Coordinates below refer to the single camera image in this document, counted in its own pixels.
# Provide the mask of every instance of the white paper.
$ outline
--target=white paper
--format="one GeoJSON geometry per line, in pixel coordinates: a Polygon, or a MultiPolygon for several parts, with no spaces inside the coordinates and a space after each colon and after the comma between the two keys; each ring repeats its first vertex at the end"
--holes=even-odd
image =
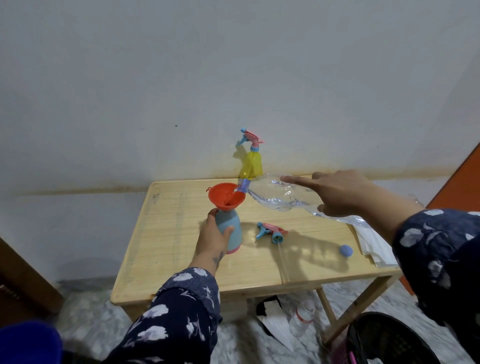
{"type": "Polygon", "coordinates": [[[257,316],[257,318],[279,342],[292,352],[294,338],[290,333],[287,316],[276,300],[264,302],[264,305],[267,316],[257,316]]]}
{"type": "Polygon", "coordinates": [[[354,226],[359,238],[360,248],[364,255],[371,255],[379,268],[396,267],[398,262],[392,252],[392,247],[373,229],[354,226]]]}

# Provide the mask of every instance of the trigger sprayer head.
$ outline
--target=trigger sprayer head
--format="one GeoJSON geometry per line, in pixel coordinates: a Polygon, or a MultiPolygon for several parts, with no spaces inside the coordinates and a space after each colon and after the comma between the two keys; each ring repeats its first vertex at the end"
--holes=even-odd
{"type": "Polygon", "coordinates": [[[242,128],[240,131],[243,133],[243,138],[237,143],[237,145],[239,146],[248,140],[252,142],[252,146],[250,147],[250,150],[252,152],[258,152],[260,149],[259,144],[262,144],[264,141],[260,139],[260,137],[256,136],[254,133],[249,132],[245,128],[242,128]]]}

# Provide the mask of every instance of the navy floral sleeve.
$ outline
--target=navy floral sleeve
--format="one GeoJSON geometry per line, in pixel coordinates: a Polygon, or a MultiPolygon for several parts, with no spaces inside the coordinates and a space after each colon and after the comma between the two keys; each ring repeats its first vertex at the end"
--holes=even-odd
{"type": "Polygon", "coordinates": [[[419,212],[392,248],[422,311],[480,363],[480,212],[419,212]]]}
{"type": "Polygon", "coordinates": [[[150,309],[104,363],[209,363],[220,321],[215,278],[204,269],[187,268],[158,290],[150,309]]]}

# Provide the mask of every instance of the tattoo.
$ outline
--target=tattoo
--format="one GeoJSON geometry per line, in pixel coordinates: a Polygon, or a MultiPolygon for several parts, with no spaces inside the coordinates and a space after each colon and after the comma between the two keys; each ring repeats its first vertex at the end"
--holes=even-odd
{"type": "Polygon", "coordinates": [[[216,264],[216,267],[218,268],[218,265],[220,264],[220,260],[222,260],[222,258],[224,257],[225,253],[224,252],[220,252],[220,255],[218,256],[218,258],[216,256],[214,256],[212,259],[213,259],[213,262],[216,264]]]}

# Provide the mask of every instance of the crumpled plastic bottle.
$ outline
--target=crumpled plastic bottle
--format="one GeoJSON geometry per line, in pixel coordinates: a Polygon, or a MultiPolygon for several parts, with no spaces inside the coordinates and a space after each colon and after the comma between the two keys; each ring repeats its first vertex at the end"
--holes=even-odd
{"type": "Polygon", "coordinates": [[[250,181],[248,193],[259,204],[277,211],[289,211],[292,208],[303,208],[312,215],[345,222],[347,224],[370,228],[360,216],[351,215],[344,218],[333,218],[317,210],[322,200],[314,190],[280,180],[280,176],[288,173],[266,173],[250,181]]]}

